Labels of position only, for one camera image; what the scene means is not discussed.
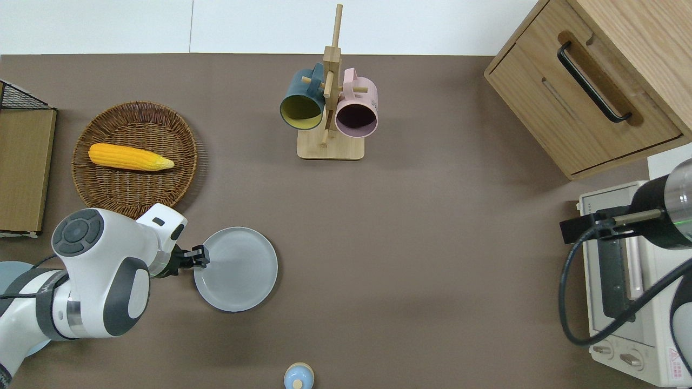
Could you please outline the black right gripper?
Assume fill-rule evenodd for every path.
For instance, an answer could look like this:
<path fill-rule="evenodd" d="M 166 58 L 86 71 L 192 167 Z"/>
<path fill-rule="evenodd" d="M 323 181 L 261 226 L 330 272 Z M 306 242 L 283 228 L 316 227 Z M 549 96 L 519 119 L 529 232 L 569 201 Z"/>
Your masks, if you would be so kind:
<path fill-rule="evenodd" d="M 576 243 L 578 238 L 597 222 L 616 216 L 618 207 L 596 210 L 593 213 L 584 214 L 573 219 L 560 222 L 560 229 L 564 244 Z"/>

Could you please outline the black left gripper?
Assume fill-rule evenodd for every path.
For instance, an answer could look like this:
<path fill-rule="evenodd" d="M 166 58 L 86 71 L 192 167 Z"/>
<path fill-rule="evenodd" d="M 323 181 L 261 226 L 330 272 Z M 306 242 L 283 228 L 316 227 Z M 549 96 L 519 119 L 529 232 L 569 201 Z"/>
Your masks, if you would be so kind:
<path fill-rule="evenodd" d="M 162 271 L 162 278 L 178 276 L 180 269 L 193 267 L 205 269 L 209 263 L 209 251 L 204 245 L 197 245 L 193 246 L 191 250 L 184 250 L 175 244 L 168 264 Z"/>

